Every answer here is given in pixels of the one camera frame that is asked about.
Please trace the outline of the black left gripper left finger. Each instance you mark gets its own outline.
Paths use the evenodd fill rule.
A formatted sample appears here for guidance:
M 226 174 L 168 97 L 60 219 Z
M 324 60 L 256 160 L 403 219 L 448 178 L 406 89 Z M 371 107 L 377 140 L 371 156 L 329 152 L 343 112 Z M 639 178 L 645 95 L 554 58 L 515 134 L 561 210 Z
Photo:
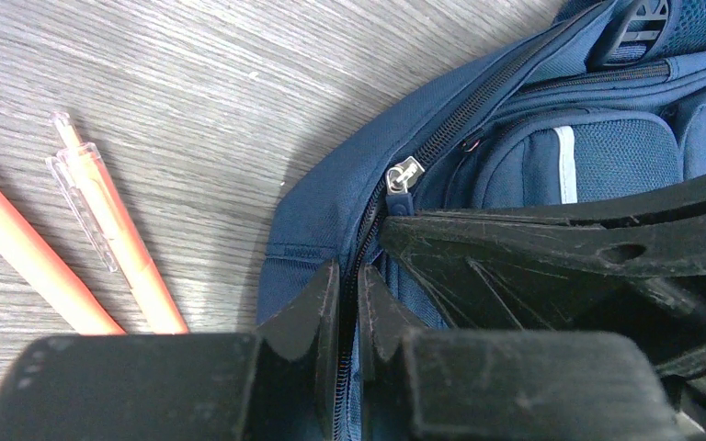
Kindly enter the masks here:
M 339 266 L 250 333 L 47 337 L 0 384 L 0 440 L 328 440 Z

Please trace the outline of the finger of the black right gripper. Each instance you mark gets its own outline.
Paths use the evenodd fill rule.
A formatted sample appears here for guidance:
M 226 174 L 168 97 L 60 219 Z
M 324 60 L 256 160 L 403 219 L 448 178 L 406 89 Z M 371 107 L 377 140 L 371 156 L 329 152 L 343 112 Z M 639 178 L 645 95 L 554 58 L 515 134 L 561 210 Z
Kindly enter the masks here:
M 518 209 L 428 210 L 431 220 L 502 221 L 605 229 L 641 227 L 706 214 L 706 175 L 624 198 Z
M 622 226 L 426 213 L 386 221 L 381 244 L 451 327 L 706 341 L 706 214 Z

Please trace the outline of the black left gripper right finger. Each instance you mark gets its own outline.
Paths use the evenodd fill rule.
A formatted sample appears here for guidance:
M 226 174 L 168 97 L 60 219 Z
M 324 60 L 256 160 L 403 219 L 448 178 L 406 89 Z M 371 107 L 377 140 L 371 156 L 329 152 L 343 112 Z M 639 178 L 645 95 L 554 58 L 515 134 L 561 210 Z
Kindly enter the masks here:
M 432 330 L 375 267 L 358 289 L 365 440 L 706 440 L 623 336 Z

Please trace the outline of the navy blue backpack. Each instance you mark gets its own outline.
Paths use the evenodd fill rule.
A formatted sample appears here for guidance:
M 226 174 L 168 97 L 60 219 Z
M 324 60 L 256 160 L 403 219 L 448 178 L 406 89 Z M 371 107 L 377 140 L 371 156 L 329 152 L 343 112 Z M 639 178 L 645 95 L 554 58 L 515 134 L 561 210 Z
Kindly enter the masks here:
M 617 334 L 666 394 L 706 414 L 706 341 L 606 330 L 470 329 L 443 320 L 381 244 L 428 210 L 596 202 L 706 175 L 706 1 L 570 1 L 552 25 L 423 86 L 339 145 L 279 203 L 259 326 L 339 266 L 332 436 L 361 436 L 358 273 L 373 266 L 432 330 Z

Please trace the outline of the orange pen left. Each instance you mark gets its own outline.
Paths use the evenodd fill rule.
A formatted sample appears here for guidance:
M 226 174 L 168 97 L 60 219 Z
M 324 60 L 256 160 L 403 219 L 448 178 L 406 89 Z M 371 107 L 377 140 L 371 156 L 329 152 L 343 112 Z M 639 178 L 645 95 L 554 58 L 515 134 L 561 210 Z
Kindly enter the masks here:
M 125 333 L 1 191 L 0 255 L 78 333 Z

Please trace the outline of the orange pen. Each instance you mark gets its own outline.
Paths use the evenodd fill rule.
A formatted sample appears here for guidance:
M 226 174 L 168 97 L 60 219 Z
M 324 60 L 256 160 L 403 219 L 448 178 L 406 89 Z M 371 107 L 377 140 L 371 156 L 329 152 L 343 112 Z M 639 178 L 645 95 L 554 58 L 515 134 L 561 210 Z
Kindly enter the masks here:
M 1 191 L 0 255 L 78 333 L 125 333 Z
M 111 273 L 123 276 L 156 334 L 186 334 L 188 326 L 116 189 L 97 146 L 83 141 L 65 112 L 51 115 L 63 144 L 46 165 L 86 237 Z

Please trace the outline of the orange pen right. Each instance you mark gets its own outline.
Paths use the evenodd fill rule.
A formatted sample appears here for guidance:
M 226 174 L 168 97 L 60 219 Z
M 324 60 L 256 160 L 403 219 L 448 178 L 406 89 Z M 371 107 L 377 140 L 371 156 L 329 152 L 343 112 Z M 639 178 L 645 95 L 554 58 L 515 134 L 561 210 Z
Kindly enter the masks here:
M 188 326 L 116 189 L 97 146 L 83 141 L 65 112 L 51 115 L 63 144 L 46 165 L 86 237 L 111 273 L 123 276 L 156 334 L 186 334 Z

